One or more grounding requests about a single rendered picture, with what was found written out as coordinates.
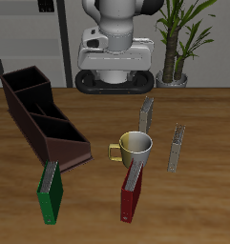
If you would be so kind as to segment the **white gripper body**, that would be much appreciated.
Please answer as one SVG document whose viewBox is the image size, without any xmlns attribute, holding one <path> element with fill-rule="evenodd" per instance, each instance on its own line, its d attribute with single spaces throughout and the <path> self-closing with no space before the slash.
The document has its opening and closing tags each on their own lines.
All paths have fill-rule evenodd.
<svg viewBox="0 0 230 244">
<path fill-rule="evenodd" d="M 149 38 L 134 38 L 132 46 L 119 54 L 81 45 L 78 67 L 97 71 L 147 71 L 151 67 L 154 45 Z"/>
</svg>

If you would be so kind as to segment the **thick grey book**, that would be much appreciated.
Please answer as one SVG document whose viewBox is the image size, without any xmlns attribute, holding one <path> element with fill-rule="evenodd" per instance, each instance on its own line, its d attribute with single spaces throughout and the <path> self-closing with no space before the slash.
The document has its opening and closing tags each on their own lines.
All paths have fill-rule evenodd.
<svg viewBox="0 0 230 244">
<path fill-rule="evenodd" d="M 151 127 L 153 115 L 154 99 L 145 97 L 143 105 L 139 112 L 139 127 L 140 132 L 147 133 Z"/>
</svg>

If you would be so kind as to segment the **dark brown desk caddy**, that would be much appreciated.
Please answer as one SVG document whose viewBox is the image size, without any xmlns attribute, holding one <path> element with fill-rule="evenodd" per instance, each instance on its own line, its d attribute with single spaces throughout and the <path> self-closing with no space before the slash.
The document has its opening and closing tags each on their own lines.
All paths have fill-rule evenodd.
<svg viewBox="0 0 230 244">
<path fill-rule="evenodd" d="M 93 160 L 91 144 L 54 104 L 50 80 L 36 66 L 1 75 L 9 113 L 45 165 L 61 173 Z"/>
</svg>

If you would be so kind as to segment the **red book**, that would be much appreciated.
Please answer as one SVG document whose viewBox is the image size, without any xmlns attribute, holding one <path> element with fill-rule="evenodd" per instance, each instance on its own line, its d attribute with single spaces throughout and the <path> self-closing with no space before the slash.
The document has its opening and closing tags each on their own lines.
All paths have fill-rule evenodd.
<svg viewBox="0 0 230 244">
<path fill-rule="evenodd" d="M 141 192 L 143 162 L 132 160 L 121 187 L 120 220 L 131 223 Z"/>
</svg>

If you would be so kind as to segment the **green book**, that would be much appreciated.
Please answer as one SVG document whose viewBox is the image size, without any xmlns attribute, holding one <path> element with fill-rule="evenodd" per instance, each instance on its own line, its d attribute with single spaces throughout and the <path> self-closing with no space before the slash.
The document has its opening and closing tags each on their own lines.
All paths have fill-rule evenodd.
<svg viewBox="0 0 230 244">
<path fill-rule="evenodd" d="M 57 161 L 46 161 L 36 193 L 44 222 L 47 225 L 54 225 L 63 196 L 62 179 Z"/>
</svg>

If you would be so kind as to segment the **green pot plant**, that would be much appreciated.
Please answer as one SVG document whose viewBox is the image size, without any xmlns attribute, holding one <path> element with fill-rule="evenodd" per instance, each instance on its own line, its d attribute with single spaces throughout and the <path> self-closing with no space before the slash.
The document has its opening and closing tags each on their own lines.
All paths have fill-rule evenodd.
<svg viewBox="0 0 230 244">
<path fill-rule="evenodd" d="M 185 88 L 188 77 L 183 73 L 184 61 L 197 57 L 194 51 L 200 46 L 212 43 L 213 39 L 207 39 L 211 27 L 205 29 L 196 36 L 201 20 L 191 27 L 187 23 L 200 12 L 212 6 L 217 0 L 205 0 L 199 4 L 199 0 L 186 10 L 184 0 L 166 0 L 167 13 L 160 11 L 162 18 L 157 20 L 165 30 L 160 30 L 163 37 L 161 42 L 166 46 L 164 67 L 156 75 L 158 88 Z"/>
</svg>

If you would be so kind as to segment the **yellow and white mug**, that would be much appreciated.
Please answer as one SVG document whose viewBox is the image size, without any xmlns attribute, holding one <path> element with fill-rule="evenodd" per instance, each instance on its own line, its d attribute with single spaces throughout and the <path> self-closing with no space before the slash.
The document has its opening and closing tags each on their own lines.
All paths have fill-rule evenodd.
<svg viewBox="0 0 230 244">
<path fill-rule="evenodd" d="M 108 157 L 112 161 L 122 162 L 129 168 L 132 161 L 142 161 L 146 165 L 150 151 L 153 147 L 152 138 L 144 132 L 126 132 L 117 144 L 110 144 Z M 112 149 L 119 149 L 121 156 L 112 156 Z"/>
</svg>

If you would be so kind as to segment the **light grey shelf unit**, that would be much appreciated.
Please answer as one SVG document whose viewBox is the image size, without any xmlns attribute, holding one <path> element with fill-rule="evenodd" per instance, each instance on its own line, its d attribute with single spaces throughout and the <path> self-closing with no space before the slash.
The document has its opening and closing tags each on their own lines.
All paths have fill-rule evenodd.
<svg viewBox="0 0 230 244">
<path fill-rule="evenodd" d="M 36 66 L 65 88 L 65 17 L 64 0 L 0 0 L 0 75 Z"/>
</svg>

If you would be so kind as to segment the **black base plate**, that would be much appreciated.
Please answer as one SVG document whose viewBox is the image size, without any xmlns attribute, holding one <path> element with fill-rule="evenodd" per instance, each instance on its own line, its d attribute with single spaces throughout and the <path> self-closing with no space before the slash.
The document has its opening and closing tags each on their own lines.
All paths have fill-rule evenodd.
<svg viewBox="0 0 230 244">
<path fill-rule="evenodd" d="M 84 70 L 76 75 L 75 85 L 87 94 L 143 94 L 154 87 L 155 79 L 149 71 L 135 71 L 124 83 L 109 84 L 95 80 L 92 71 Z"/>
</svg>

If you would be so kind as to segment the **dark vertical post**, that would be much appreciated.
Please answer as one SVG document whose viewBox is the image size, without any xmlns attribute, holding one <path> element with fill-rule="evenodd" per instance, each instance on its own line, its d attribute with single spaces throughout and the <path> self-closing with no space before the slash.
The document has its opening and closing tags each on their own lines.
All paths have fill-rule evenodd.
<svg viewBox="0 0 230 244">
<path fill-rule="evenodd" d="M 64 72 L 66 79 L 66 86 L 71 88 L 73 86 L 72 64 L 69 47 L 69 36 L 67 28 L 67 19 L 65 11 L 65 0 L 56 0 L 57 15 L 60 30 L 60 40 L 63 54 Z"/>
</svg>

